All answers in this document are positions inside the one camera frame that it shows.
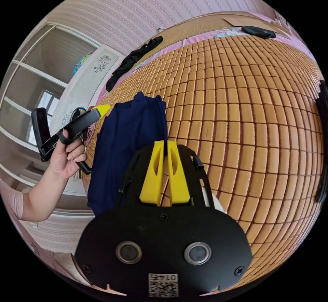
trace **sticker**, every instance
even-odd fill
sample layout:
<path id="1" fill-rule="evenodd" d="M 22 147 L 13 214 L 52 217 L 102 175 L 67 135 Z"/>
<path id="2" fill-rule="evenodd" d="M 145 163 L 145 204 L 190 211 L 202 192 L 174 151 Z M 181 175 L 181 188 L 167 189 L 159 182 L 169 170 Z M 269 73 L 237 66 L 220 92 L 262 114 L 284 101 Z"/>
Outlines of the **sticker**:
<path id="1" fill-rule="evenodd" d="M 149 297 L 177 298 L 179 296 L 178 274 L 148 274 Z"/>

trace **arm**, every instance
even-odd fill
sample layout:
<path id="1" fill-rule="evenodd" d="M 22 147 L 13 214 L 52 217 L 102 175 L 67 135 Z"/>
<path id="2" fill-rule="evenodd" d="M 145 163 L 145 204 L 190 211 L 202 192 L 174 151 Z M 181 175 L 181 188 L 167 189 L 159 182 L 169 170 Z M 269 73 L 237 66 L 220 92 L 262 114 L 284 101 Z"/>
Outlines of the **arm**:
<path id="1" fill-rule="evenodd" d="M 23 215 L 21 220 L 44 221 L 54 211 L 68 179 L 57 178 L 47 169 L 41 180 L 28 192 L 23 194 Z"/>
<path id="2" fill-rule="evenodd" d="M 77 139 L 69 146 L 58 141 L 50 165 L 41 180 L 28 193 L 23 194 L 21 220 L 32 222 L 46 220 L 54 211 L 68 179 L 79 170 L 76 162 L 86 159 L 85 147 L 81 139 Z"/>

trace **pink sleeve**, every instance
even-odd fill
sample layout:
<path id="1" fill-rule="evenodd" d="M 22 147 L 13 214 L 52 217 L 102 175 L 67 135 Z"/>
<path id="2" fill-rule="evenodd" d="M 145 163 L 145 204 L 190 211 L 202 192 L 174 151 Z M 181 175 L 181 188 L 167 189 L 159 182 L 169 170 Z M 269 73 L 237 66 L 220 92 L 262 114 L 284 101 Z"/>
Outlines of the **pink sleeve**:
<path id="1" fill-rule="evenodd" d="M 15 216 L 20 220 L 23 216 L 23 193 L 9 187 L 0 179 L 0 195 L 3 201 L 11 208 Z"/>

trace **black clothing item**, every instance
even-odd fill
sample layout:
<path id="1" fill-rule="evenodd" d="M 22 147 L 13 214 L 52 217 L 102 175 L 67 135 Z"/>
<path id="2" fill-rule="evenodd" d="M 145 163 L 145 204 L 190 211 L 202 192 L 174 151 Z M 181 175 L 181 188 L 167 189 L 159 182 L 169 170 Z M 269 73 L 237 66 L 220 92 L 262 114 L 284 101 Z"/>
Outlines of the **black clothing item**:
<path id="1" fill-rule="evenodd" d="M 319 97 L 315 101 L 324 134 L 324 168 L 315 197 L 316 202 L 322 203 L 326 199 L 328 192 L 328 87 L 324 80 L 320 80 Z"/>
<path id="2" fill-rule="evenodd" d="M 106 90 L 111 91 L 118 79 L 129 70 L 132 69 L 133 65 L 135 65 L 144 55 L 153 50 L 163 41 L 163 37 L 159 36 L 154 39 L 150 39 L 148 43 L 145 43 L 141 48 L 134 50 L 128 56 L 126 56 L 121 65 L 113 72 L 113 75 L 106 83 Z"/>
<path id="3" fill-rule="evenodd" d="M 276 34 L 273 31 L 261 29 L 256 26 L 243 26 L 242 31 L 248 33 L 249 35 L 257 36 L 263 39 L 276 37 Z"/>

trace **navy blue cloth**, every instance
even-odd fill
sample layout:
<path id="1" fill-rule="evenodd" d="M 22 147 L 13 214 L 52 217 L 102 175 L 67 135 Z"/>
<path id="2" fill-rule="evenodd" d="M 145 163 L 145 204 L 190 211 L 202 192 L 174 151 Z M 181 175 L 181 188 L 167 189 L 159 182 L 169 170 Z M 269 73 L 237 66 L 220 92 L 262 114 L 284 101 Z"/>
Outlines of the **navy blue cloth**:
<path id="1" fill-rule="evenodd" d="M 117 103 L 97 136 L 88 206 L 95 216 L 115 207 L 121 178 L 134 154 L 157 140 L 167 141 L 166 103 L 138 92 Z"/>

